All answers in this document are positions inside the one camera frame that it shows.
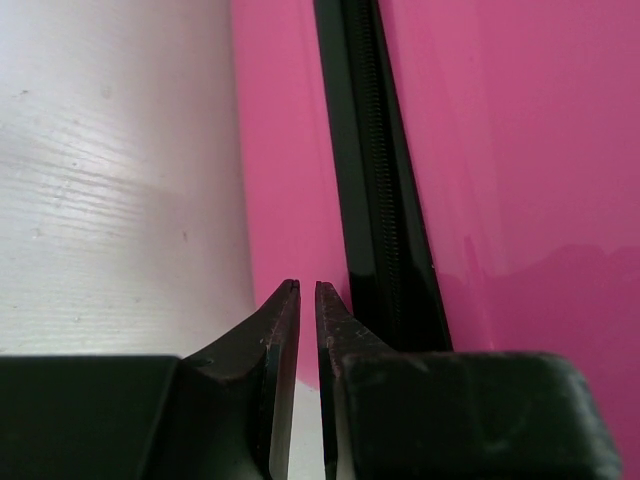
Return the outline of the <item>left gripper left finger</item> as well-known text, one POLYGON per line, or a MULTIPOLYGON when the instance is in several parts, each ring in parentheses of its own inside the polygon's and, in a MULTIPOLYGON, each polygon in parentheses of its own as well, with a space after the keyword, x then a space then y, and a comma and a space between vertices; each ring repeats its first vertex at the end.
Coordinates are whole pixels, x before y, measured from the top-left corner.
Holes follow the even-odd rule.
POLYGON ((185 357, 5 356, 5 479, 284 479, 300 286, 185 357))

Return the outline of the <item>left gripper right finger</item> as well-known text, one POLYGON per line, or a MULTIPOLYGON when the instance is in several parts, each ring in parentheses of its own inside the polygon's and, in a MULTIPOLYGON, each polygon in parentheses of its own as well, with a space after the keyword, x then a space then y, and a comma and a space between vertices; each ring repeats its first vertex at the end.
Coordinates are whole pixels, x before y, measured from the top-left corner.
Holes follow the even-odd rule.
POLYGON ((329 479, 618 479, 584 376, 539 352, 401 353, 315 289, 329 479))

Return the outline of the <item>pink hard-shell suitcase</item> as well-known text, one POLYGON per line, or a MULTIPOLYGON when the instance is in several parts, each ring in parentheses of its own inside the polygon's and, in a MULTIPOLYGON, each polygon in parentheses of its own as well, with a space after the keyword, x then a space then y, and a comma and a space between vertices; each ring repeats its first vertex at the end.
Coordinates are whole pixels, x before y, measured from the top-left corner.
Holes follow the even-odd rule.
MULTIPOLYGON (((311 1, 231 5, 255 296, 347 295, 311 1)), ((639 475, 639 5, 380 5, 435 270, 459 350, 546 350, 587 377, 639 475)))

